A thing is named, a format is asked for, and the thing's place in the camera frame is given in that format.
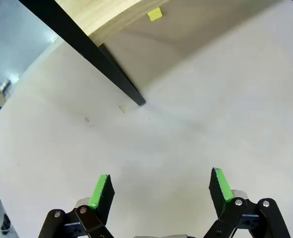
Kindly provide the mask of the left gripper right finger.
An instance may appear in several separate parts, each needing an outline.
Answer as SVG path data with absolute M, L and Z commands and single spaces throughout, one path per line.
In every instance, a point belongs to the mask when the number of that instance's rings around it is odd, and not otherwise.
M 253 238 L 289 238 L 291 235 L 272 198 L 253 203 L 241 190 L 232 190 L 220 168 L 213 168 L 209 183 L 217 220 L 206 238 L 232 238 L 237 230 L 248 230 Z

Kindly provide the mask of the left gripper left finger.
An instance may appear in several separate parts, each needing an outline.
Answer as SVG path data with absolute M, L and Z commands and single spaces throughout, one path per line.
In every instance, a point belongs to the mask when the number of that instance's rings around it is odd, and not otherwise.
M 39 238 L 112 238 L 106 223 L 115 195 L 110 175 L 101 175 L 92 196 L 84 205 L 66 213 L 61 209 L 48 212 Z

